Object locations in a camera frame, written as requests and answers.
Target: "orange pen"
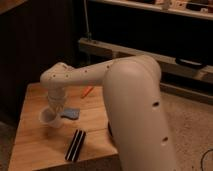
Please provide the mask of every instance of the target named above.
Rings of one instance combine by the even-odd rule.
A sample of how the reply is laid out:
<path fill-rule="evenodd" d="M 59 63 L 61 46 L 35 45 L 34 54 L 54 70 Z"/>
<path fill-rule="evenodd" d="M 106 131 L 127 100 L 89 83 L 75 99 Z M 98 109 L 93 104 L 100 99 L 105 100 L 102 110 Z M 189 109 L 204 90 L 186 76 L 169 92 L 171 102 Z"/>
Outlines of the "orange pen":
<path fill-rule="evenodd" d="M 87 86 L 87 87 L 84 89 L 84 91 L 83 91 L 83 93 L 82 93 L 82 95 L 81 95 L 81 98 L 82 98 L 82 99 L 85 98 L 85 97 L 93 90 L 93 88 L 94 88 L 94 86 Z"/>

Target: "wooden tabletop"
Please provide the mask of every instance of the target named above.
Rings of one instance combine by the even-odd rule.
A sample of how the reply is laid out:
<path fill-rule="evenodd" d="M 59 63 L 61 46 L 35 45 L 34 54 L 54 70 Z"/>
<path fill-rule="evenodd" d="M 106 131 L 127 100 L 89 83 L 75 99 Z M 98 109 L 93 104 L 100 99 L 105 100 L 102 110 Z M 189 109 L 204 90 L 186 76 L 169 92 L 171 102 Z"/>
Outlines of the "wooden tabletop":
<path fill-rule="evenodd" d="M 66 107 L 80 108 L 76 121 L 63 119 L 59 129 L 42 125 L 38 116 L 48 106 L 46 90 L 39 83 L 30 84 L 21 112 L 9 170 L 27 171 L 70 164 L 64 157 L 76 129 L 87 132 L 78 161 L 117 154 L 107 130 L 107 116 L 101 87 L 81 98 L 85 87 L 68 87 Z"/>
<path fill-rule="evenodd" d="M 0 14 L 13 9 L 26 1 L 27 0 L 0 0 Z"/>

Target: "speckled floor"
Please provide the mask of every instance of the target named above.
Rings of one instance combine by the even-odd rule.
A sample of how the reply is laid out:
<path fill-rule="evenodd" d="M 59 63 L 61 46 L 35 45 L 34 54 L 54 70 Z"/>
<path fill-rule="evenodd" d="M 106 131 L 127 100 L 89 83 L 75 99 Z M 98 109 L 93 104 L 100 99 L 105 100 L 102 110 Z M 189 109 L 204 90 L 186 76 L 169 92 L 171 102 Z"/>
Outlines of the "speckled floor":
<path fill-rule="evenodd" d="M 0 122 L 0 171 L 8 170 L 16 129 Z"/>
<path fill-rule="evenodd" d="M 181 171 L 201 171 L 202 155 L 213 148 L 213 105 L 166 93 L 162 93 L 162 98 Z M 0 171 L 7 170 L 14 136 L 14 128 L 0 123 Z M 204 171 L 213 170 L 213 152 L 205 156 L 203 168 Z M 118 171 L 121 169 L 118 157 L 113 156 L 107 159 L 79 163 L 65 168 L 65 170 Z"/>

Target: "black cable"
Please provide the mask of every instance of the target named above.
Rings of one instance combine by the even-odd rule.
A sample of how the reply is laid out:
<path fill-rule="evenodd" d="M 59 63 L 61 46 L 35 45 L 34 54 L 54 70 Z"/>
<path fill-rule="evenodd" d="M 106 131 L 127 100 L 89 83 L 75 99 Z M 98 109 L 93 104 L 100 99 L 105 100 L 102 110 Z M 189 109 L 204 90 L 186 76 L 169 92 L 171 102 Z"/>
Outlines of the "black cable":
<path fill-rule="evenodd" d="M 203 155 L 202 155 L 202 158 L 201 158 L 201 160 L 200 160 L 200 168 L 201 168 L 201 171 L 204 171 L 204 169 L 203 169 L 203 160 L 204 160 L 204 158 L 206 157 L 206 155 L 209 153 L 209 152 L 213 152 L 213 149 L 209 149 L 209 150 L 207 150 L 205 153 L 203 153 Z"/>

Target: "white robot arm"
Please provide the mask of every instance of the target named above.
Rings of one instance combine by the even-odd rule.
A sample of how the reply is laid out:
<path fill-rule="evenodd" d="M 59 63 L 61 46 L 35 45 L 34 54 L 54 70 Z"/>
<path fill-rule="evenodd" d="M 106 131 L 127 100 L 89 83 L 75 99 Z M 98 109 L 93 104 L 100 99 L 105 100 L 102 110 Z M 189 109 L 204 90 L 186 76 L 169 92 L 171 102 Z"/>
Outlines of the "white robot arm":
<path fill-rule="evenodd" d="M 142 55 L 79 69 L 58 63 L 41 75 L 41 83 L 56 102 L 66 86 L 102 85 L 122 169 L 180 171 L 161 105 L 160 78 L 158 63 Z"/>

